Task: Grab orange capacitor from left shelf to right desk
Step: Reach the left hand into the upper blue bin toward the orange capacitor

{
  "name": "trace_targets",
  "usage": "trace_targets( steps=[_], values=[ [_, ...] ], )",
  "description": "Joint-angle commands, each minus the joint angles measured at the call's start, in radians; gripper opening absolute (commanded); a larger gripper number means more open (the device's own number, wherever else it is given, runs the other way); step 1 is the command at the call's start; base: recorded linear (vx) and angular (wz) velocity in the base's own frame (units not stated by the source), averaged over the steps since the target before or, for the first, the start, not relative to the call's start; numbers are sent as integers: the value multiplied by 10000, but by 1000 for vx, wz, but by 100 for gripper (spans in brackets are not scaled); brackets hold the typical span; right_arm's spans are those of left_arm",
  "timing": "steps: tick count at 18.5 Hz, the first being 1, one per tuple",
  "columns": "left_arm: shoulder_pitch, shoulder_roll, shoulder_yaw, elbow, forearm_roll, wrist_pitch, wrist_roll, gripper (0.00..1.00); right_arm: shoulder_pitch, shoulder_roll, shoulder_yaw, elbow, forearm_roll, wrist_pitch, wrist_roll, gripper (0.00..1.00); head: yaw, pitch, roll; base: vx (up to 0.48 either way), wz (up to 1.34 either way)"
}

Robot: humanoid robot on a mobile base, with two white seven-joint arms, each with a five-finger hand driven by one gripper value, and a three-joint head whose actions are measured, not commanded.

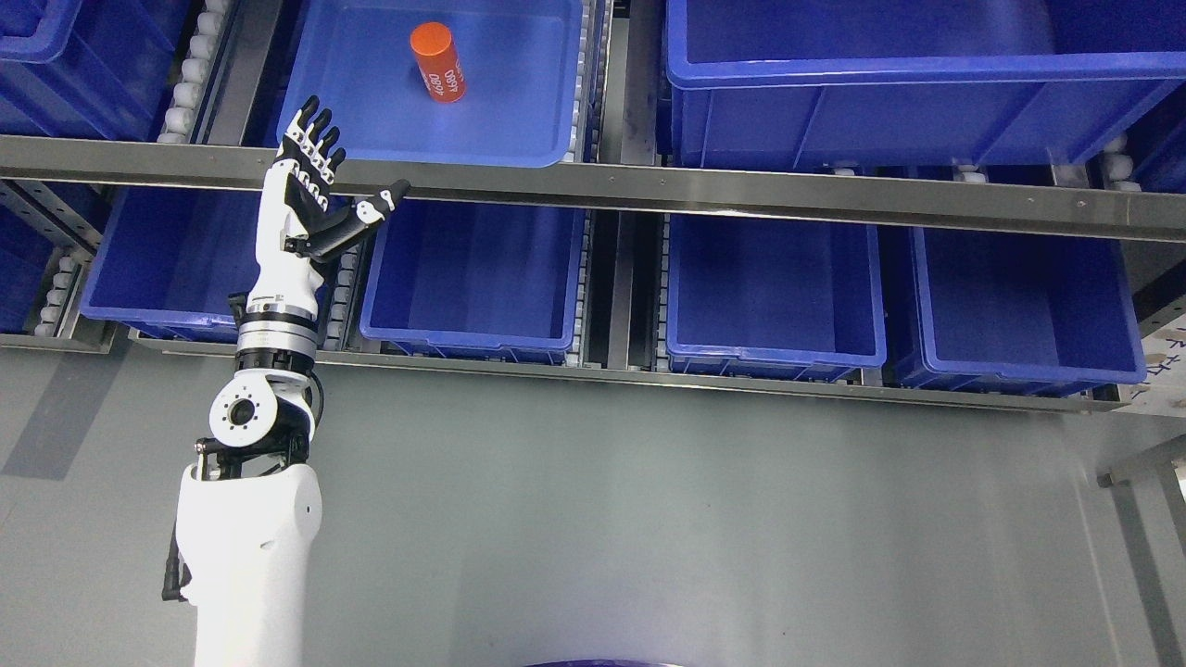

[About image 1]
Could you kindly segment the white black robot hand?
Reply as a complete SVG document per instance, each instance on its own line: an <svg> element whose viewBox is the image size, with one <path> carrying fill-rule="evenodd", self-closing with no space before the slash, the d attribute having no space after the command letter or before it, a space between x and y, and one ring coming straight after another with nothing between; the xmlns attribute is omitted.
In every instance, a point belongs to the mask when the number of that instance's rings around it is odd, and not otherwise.
<svg viewBox="0 0 1186 667"><path fill-rule="evenodd" d="M248 293L248 311L312 312L323 290L321 266L378 231L410 192L410 182L398 179L351 207L331 208L332 186L345 161L339 135L331 109L314 95L283 127L259 202L259 278Z"/></svg>

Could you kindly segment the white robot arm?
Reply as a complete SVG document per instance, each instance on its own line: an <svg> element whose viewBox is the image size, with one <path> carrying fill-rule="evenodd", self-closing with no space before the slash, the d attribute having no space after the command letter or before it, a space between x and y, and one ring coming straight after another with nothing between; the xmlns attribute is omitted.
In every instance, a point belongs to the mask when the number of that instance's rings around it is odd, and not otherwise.
<svg viewBox="0 0 1186 667"><path fill-rule="evenodd" d="M196 666L299 666L323 491L315 309L230 296L232 380L181 474L162 598L196 609Z"/></svg>

